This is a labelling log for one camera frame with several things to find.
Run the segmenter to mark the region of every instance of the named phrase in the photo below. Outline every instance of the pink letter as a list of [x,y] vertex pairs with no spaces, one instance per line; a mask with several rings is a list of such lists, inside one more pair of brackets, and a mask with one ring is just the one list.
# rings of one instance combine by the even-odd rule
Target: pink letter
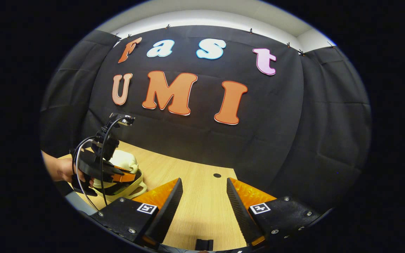
[[270,50],[266,48],[254,48],[252,51],[257,53],[256,65],[260,72],[269,76],[276,74],[276,70],[270,67],[270,60],[276,61],[276,56],[270,54]]

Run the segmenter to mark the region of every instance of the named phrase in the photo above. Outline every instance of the clip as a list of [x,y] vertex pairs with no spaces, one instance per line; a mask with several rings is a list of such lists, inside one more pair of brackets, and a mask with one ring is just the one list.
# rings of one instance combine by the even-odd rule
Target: clip
[[[329,41],[327,41],[329,45],[331,45],[331,43],[329,43]],[[331,45],[332,48],[335,48],[335,46]]]

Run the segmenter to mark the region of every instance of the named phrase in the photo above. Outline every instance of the cable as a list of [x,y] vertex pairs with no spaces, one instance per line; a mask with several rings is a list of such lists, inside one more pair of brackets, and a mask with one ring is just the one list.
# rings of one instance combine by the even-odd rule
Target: cable
[[121,120],[124,119],[128,119],[128,117],[122,117],[119,118],[117,120],[114,121],[114,123],[112,123],[110,125],[110,127],[107,130],[106,136],[104,136],[104,140],[103,140],[103,146],[101,148],[101,161],[99,162],[99,166],[101,167],[101,189],[103,189],[103,197],[104,197],[104,203],[106,203],[107,206],[107,200],[106,200],[106,192],[104,191],[104,184],[103,184],[103,156],[104,156],[104,144],[106,143],[107,139],[109,138],[109,134],[110,134],[110,130],[114,127],[115,124],[117,124],[118,122],[120,122]]
[[[90,137],[85,138],[83,141],[81,141],[81,142],[77,145],[77,147],[82,146],[82,145],[84,144],[84,142],[86,142],[87,140],[94,139],[94,138],[96,138],[96,136],[90,136]],[[75,149],[75,150],[74,150],[74,153],[73,153],[73,164],[76,164],[77,151],[80,150],[80,149],[81,149],[81,148],[78,148],[78,149]]]
[[[82,146],[84,146],[87,142],[91,142],[91,141],[92,141],[92,140],[86,140],[84,143],[82,143],[82,144],[78,147],[77,156],[76,156],[76,174],[77,174],[77,175],[79,175],[78,172],[77,172],[77,169],[79,168],[79,166],[78,166],[77,164],[79,163],[79,155],[81,154],[81,148],[82,148]],[[88,200],[88,202],[90,202],[90,203],[93,205],[93,207],[96,209],[96,211],[99,212],[99,210],[96,208],[96,205],[93,204],[93,202],[89,199],[89,197],[87,197],[87,194],[85,193],[84,188],[82,187],[81,180],[79,180],[79,176],[77,177],[77,181],[79,182],[79,186],[81,187],[81,190],[82,190],[82,192],[83,192],[85,198]]]

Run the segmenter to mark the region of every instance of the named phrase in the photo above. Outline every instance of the letter m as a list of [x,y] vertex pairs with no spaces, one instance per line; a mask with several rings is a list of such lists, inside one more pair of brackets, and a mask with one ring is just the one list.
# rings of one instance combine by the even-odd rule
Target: letter m
[[192,85],[198,77],[191,73],[181,73],[168,86],[165,74],[162,71],[151,71],[148,74],[149,88],[146,94],[146,99],[142,106],[146,109],[155,109],[157,104],[154,98],[159,103],[159,108],[164,110],[168,102],[173,98],[172,104],[168,106],[168,110],[175,114],[189,115],[190,108],[188,107],[188,98]]

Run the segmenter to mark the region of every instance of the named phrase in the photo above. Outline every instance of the ceiling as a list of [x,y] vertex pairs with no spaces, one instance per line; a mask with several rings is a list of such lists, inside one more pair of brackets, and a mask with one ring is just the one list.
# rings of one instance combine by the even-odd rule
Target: ceiling
[[113,32],[132,22],[181,10],[215,10],[235,13],[270,24],[298,37],[312,29],[301,19],[259,0],[151,0],[114,16],[97,29]]

